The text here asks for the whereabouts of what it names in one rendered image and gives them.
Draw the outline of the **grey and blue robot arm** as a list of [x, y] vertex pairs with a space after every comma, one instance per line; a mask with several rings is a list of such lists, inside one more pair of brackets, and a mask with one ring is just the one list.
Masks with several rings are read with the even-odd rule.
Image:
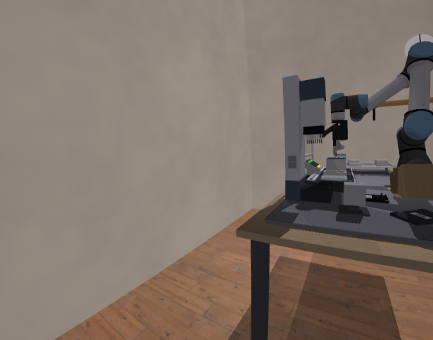
[[331, 120], [344, 120], [345, 109], [349, 109], [351, 120], [359, 122], [384, 101], [410, 87], [408, 111], [404, 114], [403, 127], [396, 135], [400, 155], [397, 167], [401, 164], [432, 164], [424, 143], [433, 133], [433, 112], [429, 109], [432, 70], [433, 42], [417, 42], [408, 51], [404, 70], [373, 95], [332, 94]]

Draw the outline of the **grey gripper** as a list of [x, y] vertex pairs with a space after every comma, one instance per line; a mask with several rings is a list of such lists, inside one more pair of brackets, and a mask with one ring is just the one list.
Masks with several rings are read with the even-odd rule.
[[340, 144], [340, 140], [348, 140], [348, 124], [347, 120], [332, 120], [332, 123], [337, 125], [337, 128], [332, 131], [333, 155], [336, 157], [336, 151], [344, 149], [344, 145]]

